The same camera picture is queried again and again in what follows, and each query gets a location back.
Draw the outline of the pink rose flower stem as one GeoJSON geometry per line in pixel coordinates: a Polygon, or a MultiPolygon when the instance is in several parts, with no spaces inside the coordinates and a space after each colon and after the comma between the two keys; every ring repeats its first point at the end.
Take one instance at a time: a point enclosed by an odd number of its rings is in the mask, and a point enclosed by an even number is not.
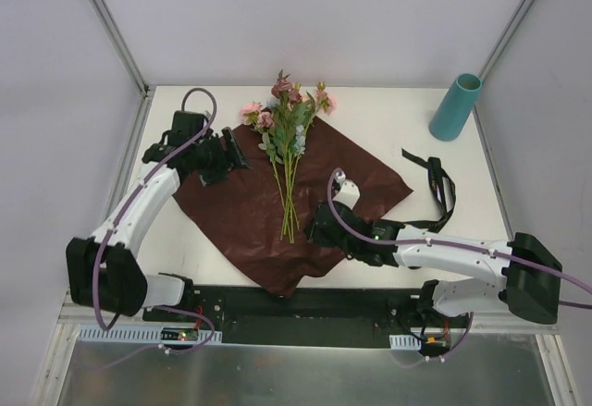
{"type": "Polygon", "coordinates": [[[276,140],[277,127],[274,119],[274,112],[270,108],[264,107],[261,103],[250,102],[241,109],[240,117],[243,125],[250,127],[251,130],[261,135],[261,141],[258,143],[258,148],[267,154],[272,166],[283,211],[280,238],[282,240],[287,239],[288,237],[284,234],[286,186],[282,182],[279,170],[279,167],[283,166],[284,162],[280,152],[280,141],[276,140]]]}

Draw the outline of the mauve rose flower stem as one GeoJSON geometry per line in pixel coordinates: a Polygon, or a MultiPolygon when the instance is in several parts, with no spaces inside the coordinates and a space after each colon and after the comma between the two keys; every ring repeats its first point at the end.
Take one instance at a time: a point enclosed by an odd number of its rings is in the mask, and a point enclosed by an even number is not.
{"type": "MultiPolygon", "coordinates": [[[[294,135],[293,124],[295,116],[293,107],[302,99],[300,90],[289,81],[289,76],[280,71],[276,83],[271,89],[272,97],[276,100],[272,106],[276,122],[276,140],[280,141],[280,152],[283,157],[286,154],[287,145],[294,135]]],[[[285,166],[280,166],[280,177],[285,184],[285,166]]]]}

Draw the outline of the pink bud flower stem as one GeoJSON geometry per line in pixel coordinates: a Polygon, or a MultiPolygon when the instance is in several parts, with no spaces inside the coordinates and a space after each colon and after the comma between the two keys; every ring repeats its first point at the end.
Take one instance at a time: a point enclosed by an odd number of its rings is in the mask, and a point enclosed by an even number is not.
{"type": "Polygon", "coordinates": [[[301,101],[293,107],[295,122],[293,124],[293,131],[295,134],[295,127],[304,125],[306,129],[306,138],[309,128],[314,124],[314,120],[319,113],[330,115],[335,108],[335,100],[327,92],[326,84],[321,81],[316,84],[313,92],[307,92],[301,101]]]}

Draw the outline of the black ribbon gold lettering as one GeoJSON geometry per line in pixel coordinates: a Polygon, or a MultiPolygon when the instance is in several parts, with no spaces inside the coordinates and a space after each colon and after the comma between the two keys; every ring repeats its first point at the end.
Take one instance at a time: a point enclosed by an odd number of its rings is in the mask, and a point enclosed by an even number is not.
{"type": "Polygon", "coordinates": [[[402,149],[401,155],[408,161],[426,170],[429,189],[438,208],[437,220],[405,221],[405,225],[420,228],[432,233],[439,233],[453,216],[457,203],[456,185],[442,167],[441,160],[430,156],[426,160],[402,149]]]}

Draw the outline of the blue hydrangea flower stem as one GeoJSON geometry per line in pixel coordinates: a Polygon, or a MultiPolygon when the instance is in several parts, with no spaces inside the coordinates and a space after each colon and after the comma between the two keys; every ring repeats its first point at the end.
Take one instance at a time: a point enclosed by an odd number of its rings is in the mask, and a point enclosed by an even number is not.
{"type": "Polygon", "coordinates": [[[299,219],[293,201],[294,184],[300,158],[305,153],[306,129],[304,125],[295,127],[293,139],[288,143],[284,155],[286,202],[284,214],[284,234],[288,237],[290,244],[295,241],[295,233],[299,227],[299,219]]]}

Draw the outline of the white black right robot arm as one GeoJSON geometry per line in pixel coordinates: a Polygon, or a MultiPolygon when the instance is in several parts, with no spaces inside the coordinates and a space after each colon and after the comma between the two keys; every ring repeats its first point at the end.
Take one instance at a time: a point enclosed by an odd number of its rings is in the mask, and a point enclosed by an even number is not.
{"type": "Polygon", "coordinates": [[[425,326],[470,313],[557,322],[561,264],[529,234],[518,233],[509,242],[458,239],[397,221],[365,221],[342,203],[320,203],[304,234],[311,243],[338,248],[370,266],[460,275],[457,281],[433,279],[421,287],[416,315],[425,326]]]}

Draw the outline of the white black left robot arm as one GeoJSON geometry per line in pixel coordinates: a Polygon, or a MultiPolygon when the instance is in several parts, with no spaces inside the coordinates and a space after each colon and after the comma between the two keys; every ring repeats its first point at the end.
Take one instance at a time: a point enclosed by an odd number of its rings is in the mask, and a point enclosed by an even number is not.
{"type": "Polygon", "coordinates": [[[135,182],[112,214],[88,238],[68,243],[74,303],[128,317],[160,305],[174,321],[193,316],[196,301],[189,294],[189,279],[146,275],[138,254],[156,216],[187,178],[211,186],[235,169],[249,168],[232,130],[214,132],[210,122],[207,115],[175,112],[171,128],[144,152],[135,182]]]}

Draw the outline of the teal cone vase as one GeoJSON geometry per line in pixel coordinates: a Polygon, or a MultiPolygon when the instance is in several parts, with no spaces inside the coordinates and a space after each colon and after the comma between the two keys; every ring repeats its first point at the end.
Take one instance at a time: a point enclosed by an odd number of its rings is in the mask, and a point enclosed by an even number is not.
{"type": "Polygon", "coordinates": [[[470,73],[460,74],[451,84],[429,122],[433,137],[454,141],[463,131],[482,90],[482,80],[470,73]]]}

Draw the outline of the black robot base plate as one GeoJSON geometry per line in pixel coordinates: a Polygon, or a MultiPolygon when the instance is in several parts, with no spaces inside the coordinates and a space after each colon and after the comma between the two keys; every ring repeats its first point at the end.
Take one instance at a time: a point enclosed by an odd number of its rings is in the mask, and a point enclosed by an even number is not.
{"type": "Polygon", "coordinates": [[[462,330],[451,320],[417,310],[418,289],[296,289],[286,298],[260,288],[195,286],[179,307],[204,315],[224,344],[385,349],[389,337],[412,329],[462,330]]]}

